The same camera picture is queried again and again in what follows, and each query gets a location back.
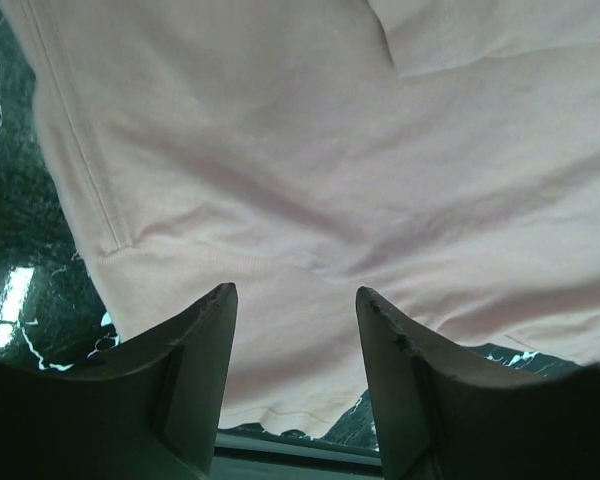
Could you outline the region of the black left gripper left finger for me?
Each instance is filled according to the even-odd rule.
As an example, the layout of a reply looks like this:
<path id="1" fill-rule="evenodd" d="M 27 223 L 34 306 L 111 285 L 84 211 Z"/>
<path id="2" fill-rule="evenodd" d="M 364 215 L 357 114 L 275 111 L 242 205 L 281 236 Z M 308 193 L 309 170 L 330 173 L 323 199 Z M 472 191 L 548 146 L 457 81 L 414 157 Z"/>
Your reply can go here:
<path id="1" fill-rule="evenodd" d="M 237 306 L 224 283 L 67 371 L 0 363 L 0 479 L 207 478 Z"/>

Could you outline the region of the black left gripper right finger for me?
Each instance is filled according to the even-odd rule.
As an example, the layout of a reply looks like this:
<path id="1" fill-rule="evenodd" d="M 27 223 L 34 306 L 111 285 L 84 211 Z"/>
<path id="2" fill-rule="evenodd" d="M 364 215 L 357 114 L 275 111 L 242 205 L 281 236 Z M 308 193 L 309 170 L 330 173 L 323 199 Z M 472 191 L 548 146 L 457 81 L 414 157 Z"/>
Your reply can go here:
<path id="1" fill-rule="evenodd" d="M 367 287 L 356 314 L 385 478 L 600 479 L 600 363 L 511 369 Z"/>

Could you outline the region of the dusty pink t shirt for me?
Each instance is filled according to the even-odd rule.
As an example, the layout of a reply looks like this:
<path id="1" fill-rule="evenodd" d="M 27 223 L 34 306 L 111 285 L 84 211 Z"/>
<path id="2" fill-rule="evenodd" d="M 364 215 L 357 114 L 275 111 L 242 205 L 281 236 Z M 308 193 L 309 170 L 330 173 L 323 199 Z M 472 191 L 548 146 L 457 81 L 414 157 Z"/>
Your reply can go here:
<path id="1" fill-rule="evenodd" d="M 123 340 L 232 282 L 220 416 L 324 435 L 368 286 L 600 362 L 600 1 L 3 1 Z"/>

